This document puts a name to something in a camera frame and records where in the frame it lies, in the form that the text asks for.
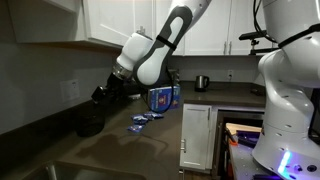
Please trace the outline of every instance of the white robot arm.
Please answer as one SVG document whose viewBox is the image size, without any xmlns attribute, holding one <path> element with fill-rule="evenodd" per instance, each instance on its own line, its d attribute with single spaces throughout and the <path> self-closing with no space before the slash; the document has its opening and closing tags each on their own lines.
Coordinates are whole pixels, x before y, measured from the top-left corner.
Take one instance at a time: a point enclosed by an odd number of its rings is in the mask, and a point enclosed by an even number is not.
<svg viewBox="0 0 320 180">
<path fill-rule="evenodd" d="M 169 16 L 155 41 L 134 33 L 117 58 L 113 74 L 120 79 L 133 75 L 142 87 L 161 83 L 167 61 L 181 38 L 205 12 L 211 0 L 174 0 Z"/>
<path fill-rule="evenodd" d="M 263 0 L 267 32 L 280 50 L 259 62 L 267 90 L 263 131 L 253 150 L 284 179 L 320 179 L 320 147 L 308 138 L 314 111 L 303 87 L 320 87 L 319 1 Z"/>
</svg>

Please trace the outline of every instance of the electric kettle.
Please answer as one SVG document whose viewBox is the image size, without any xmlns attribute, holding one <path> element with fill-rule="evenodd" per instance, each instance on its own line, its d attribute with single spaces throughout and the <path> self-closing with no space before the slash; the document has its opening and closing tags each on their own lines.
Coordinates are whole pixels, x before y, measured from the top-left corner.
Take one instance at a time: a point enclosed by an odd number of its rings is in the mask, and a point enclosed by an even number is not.
<svg viewBox="0 0 320 180">
<path fill-rule="evenodd" d="M 194 90 L 197 92 L 205 92 L 209 86 L 210 79 L 208 76 L 197 76 Z"/>
</svg>

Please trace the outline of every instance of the wall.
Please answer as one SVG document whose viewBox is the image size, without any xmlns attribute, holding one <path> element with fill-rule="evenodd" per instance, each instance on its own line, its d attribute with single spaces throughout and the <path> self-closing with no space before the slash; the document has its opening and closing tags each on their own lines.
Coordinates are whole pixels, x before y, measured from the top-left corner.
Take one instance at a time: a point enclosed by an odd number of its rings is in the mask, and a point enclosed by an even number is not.
<svg viewBox="0 0 320 180">
<path fill-rule="evenodd" d="M 197 75 L 209 76 L 210 81 L 229 81 L 227 70 L 234 71 L 232 82 L 253 82 L 257 76 L 256 56 L 214 56 L 171 58 L 170 67 L 178 68 L 180 80 L 194 81 Z"/>
<path fill-rule="evenodd" d="M 105 85 L 106 53 L 17 44 L 7 3 L 0 0 L 0 134 L 90 99 Z M 63 102 L 60 82 L 78 79 L 80 97 Z"/>
</svg>

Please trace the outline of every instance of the dark countertop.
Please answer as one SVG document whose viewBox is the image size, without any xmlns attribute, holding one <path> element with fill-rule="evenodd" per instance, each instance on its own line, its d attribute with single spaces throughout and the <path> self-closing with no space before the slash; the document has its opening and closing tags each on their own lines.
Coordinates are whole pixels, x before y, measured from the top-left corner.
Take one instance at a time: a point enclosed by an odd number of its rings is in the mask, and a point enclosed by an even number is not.
<svg viewBox="0 0 320 180">
<path fill-rule="evenodd" d="M 181 85 L 184 103 L 264 107 L 265 96 L 250 93 L 250 83 L 210 83 L 206 92 L 195 92 L 193 82 Z"/>
<path fill-rule="evenodd" d="M 131 115 L 147 111 L 142 99 L 107 116 L 105 127 L 99 134 L 81 138 L 75 132 L 67 133 L 45 144 L 36 154 L 23 158 L 21 162 L 15 160 L 14 168 L 2 172 L 0 179 L 21 179 L 41 164 L 59 160 L 137 173 L 151 180 L 176 180 L 179 178 L 183 102 L 264 107 L 265 97 L 251 94 L 248 83 L 211 83 L 209 90 L 204 93 L 194 92 L 193 82 L 181 83 L 180 108 L 167 111 L 164 119 L 149 122 L 140 134 L 128 132 L 126 128 L 132 125 Z"/>
</svg>

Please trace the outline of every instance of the blue light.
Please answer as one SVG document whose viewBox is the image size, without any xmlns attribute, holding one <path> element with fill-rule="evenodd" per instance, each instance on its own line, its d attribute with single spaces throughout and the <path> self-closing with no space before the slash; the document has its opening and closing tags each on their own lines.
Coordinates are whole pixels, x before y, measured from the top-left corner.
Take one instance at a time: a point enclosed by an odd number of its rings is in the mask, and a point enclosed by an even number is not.
<svg viewBox="0 0 320 180">
<path fill-rule="evenodd" d="M 286 173 L 284 173 L 284 170 L 285 170 L 285 167 L 289 164 L 290 157 L 291 157 L 291 152 L 290 151 L 285 152 L 281 160 L 280 166 L 278 168 L 278 172 L 283 176 L 287 175 Z"/>
</svg>

